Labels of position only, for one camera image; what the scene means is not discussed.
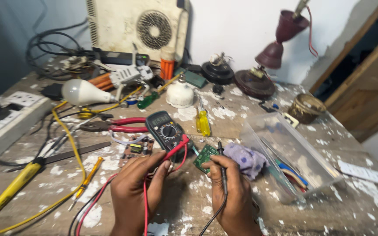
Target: brown circuit board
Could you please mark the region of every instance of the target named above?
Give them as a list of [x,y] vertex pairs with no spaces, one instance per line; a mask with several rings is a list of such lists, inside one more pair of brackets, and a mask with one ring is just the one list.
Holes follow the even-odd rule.
[[[137,138],[138,138],[138,136],[132,136],[132,137],[130,137],[129,141],[136,140]],[[132,152],[133,149],[132,149],[131,144],[127,144],[125,151],[123,152],[123,155],[121,156],[121,159],[119,160],[119,167],[123,167],[128,162],[128,160],[130,158],[150,156],[152,154],[152,147],[154,145],[154,142],[155,142],[155,140],[150,139],[149,137],[145,137],[143,140],[141,140],[137,143],[134,143],[134,144],[140,145],[142,147],[140,153]],[[147,147],[148,147],[147,154],[143,153],[144,143],[147,143]]]

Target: green circuit board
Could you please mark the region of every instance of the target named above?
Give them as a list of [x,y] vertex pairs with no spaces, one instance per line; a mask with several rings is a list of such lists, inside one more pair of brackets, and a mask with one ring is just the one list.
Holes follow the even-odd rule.
[[193,164],[203,173],[207,174],[210,171],[210,169],[203,169],[201,165],[202,163],[209,161],[211,155],[218,155],[217,149],[213,148],[211,145],[205,144],[205,147],[199,153],[198,157],[195,159]]

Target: black test probe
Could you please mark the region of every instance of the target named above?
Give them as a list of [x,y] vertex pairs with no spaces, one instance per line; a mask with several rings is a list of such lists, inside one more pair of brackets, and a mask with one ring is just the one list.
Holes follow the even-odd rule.
[[[217,149],[217,151],[218,151],[218,153],[220,155],[224,156],[224,149],[223,149],[223,145],[221,144],[221,142],[218,142],[218,149]],[[222,181],[223,181],[223,191],[224,191],[224,201],[223,201],[223,204],[221,204],[221,206],[218,209],[218,211],[213,215],[213,217],[207,223],[207,225],[205,225],[204,229],[199,234],[199,236],[202,236],[205,233],[205,231],[207,230],[208,226],[210,226],[210,224],[213,222],[213,220],[224,209],[224,206],[226,205],[227,196],[228,196],[228,189],[227,189],[227,173],[226,173],[226,169],[224,167],[221,167],[221,178],[222,178]]]

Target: red probe wire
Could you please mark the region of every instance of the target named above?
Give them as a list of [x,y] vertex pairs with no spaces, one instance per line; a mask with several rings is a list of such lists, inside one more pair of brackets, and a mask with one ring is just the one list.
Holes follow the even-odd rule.
[[319,54],[318,54],[318,52],[316,51],[316,49],[315,49],[315,48],[313,47],[313,45],[312,45],[312,12],[310,11],[309,6],[307,6],[307,11],[309,11],[309,15],[310,15],[309,50],[310,50],[310,52],[312,53],[313,56],[318,57]]
[[[179,145],[177,145],[175,148],[173,148],[169,153],[167,153],[167,155],[165,156],[165,158],[163,158],[163,161],[166,161],[168,159],[170,159],[170,157],[172,155],[174,155],[179,149],[181,149],[183,146],[185,147],[185,155],[183,156],[183,160],[182,160],[182,163],[176,168],[176,169],[173,169],[172,171],[169,172],[172,173],[176,170],[178,170],[179,168],[181,168],[184,164],[184,162],[186,161],[186,155],[187,155],[187,151],[188,151],[188,145],[187,143],[189,142],[189,138],[187,138],[187,136],[184,134],[183,135],[183,141],[181,141],[179,143]],[[87,216],[88,212],[90,212],[90,210],[92,209],[92,207],[96,204],[96,202],[98,201],[98,199],[100,198],[100,196],[102,195],[104,189],[106,188],[106,186],[109,184],[110,180],[113,179],[116,175],[118,175],[118,173],[112,175],[111,177],[109,177],[109,179],[106,181],[106,183],[103,185],[100,193],[97,195],[97,197],[94,199],[94,201],[92,202],[92,204],[90,205],[90,207],[87,208],[87,210],[85,211],[85,213],[83,214],[83,216],[81,217],[81,220],[77,226],[77,230],[76,230],[76,235],[80,235],[80,230],[81,230],[81,226],[82,226],[82,223],[84,222],[84,219],[85,217]],[[148,230],[148,198],[147,198],[147,175],[145,175],[145,178],[144,178],[144,204],[145,204],[145,226],[144,226],[144,235],[147,236],[147,230]]]
[[80,235],[80,230],[81,230],[81,225],[82,223],[84,222],[84,218],[87,216],[88,212],[90,212],[91,208],[96,204],[97,200],[100,198],[100,196],[102,196],[103,194],[103,191],[105,190],[106,186],[109,184],[110,180],[113,179],[116,175],[118,175],[118,173],[112,175],[111,177],[109,177],[109,179],[106,181],[106,183],[103,185],[102,187],[102,190],[100,191],[100,193],[97,195],[97,197],[94,199],[93,203],[90,205],[89,208],[87,208],[87,210],[85,211],[85,213],[83,214],[83,216],[81,217],[81,220],[78,224],[78,227],[77,227],[77,231],[76,231],[76,234],[79,236]]
[[[187,155],[187,152],[188,152],[188,142],[189,142],[189,138],[184,134],[183,136],[183,141],[181,141],[179,143],[179,145],[177,145],[175,148],[173,148],[169,153],[167,153],[167,155],[165,156],[165,158],[163,158],[163,161],[166,161],[168,159],[170,159],[171,156],[173,156],[179,149],[181,149],[183,146],[185,146],[185,155],[183,156],[183,160],[182,160],[182,163],[174,170],[170,171],[168,174],[178,170],[179,168],[182,167],[182,165],[185,163],[185,160],[186,160],[186,155]],[[144,225],[144,236],[147,236],[147,232],[148,232],[148,198],[147,198],[147,175],[145,175],[145,178],[144,178],[144,201],[145,201],[145,225]]]

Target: green screwdriver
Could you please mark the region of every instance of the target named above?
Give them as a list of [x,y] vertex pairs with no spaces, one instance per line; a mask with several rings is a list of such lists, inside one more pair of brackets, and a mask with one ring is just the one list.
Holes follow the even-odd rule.
[[158,99],[160,97],[160,92],[165,89],[169,84],[171,84],[175,79],[177,79],[181,74],[184,74],[186,72],[186,70],[180,72],[179,74],[177,74],[175,77],[173,77],[169,82],[167,82],[165,85],[161,86],[161,88],[159,88],[157,90],[157,92],[152,92],[151,95],[149,96],[146,96],[144,98],[144,100],[138,102],[138,108],[139,109],[144,109],[146,107],[148,107],[151,103],[154,102],[154,100]]

